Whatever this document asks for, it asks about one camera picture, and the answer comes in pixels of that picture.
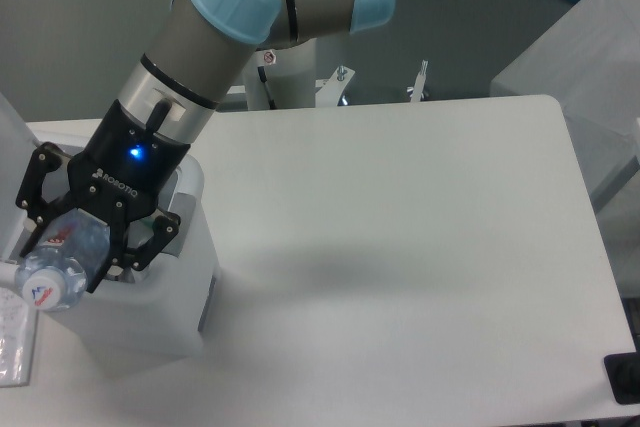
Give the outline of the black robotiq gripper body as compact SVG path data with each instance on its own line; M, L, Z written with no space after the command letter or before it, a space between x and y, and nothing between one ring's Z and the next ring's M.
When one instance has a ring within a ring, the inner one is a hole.
M141 123L120 102L113 103L86 147L69 161L77 208L107 225L116 207L124 206L129 217L160 208L159 194L190 148L160 132L169 111L170 101L162 99ZM146 219L130 226L130 247L145 243L151 224Z

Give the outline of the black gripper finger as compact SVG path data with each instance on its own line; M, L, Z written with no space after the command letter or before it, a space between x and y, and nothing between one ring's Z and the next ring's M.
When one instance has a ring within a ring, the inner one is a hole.
M178 235L181 218L179 215L156 208L151 214L129 217L124 206L116 207L108 223L107 256L101 262L96 274L88 282L86 292L94 293L112 266L142 272L161 251ZM132 224L151 219L152 235L138 247L129 246L129 230Z
M70 160L71 157L52 142L44 142L32 152L15 203L35 223L35 228L22 247L20 256L27 256L45 229L75 207L75 199L70 191L52 201L46 201L43 197L46 177L66 166Z

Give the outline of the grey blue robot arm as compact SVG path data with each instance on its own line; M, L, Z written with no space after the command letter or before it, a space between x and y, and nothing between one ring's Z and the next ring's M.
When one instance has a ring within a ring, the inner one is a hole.
M179 232L159 193L253 54L376 28L396 0L173 0L85 148L33 151L16 203L35 228L24 268L80 269L93 291L113 266L141 271Z

